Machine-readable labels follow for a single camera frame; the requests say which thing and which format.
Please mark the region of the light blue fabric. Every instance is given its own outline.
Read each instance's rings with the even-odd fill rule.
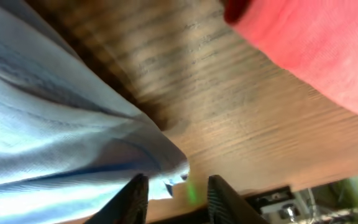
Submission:
[[[86,217],[140,172],[149,198],[169,198],[185,155],[13,5],[0,7],[0,223]]]

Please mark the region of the red cloth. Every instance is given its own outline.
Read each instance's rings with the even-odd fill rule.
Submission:
[[[230,0],[225,19],[277,65],[358,114],[358,0]]]

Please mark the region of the wood grain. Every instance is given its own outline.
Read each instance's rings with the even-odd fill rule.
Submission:
[[[217,1],[29,3],[188,156],[191,184],[151,201],[149,222],[204,204],[212,174],[242,194],[358,174],[358,116],[242,40]]]

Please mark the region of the red towel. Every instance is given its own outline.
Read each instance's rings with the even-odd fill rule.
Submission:
[[[277,65],[358,114],[358,0],[230,0],[225,20]]]

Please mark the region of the black object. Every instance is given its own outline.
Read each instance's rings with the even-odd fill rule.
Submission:
[[[136,175],[106,206],[85,224],[145,223],[149,180]],[[199,210],[181,217],[160,221],[201,224],[267,224],[267,222],[219,175],[208,180],[208,213]]]

